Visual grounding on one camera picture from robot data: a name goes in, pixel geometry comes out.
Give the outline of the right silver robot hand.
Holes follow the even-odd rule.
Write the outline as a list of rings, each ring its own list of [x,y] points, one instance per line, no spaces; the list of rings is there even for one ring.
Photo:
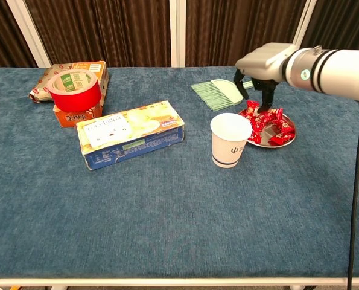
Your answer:
[[[233,82],[243,98],[246,100],[249,98],[243,86],[245,76],[249,76],[254,88],[262,92],[262,105],[258,113],[266,112],[272,107],[276,86],[284,81],[283,62],[297,49],[298,47],[292,43],[270,42],[256,48],[236,62]]]

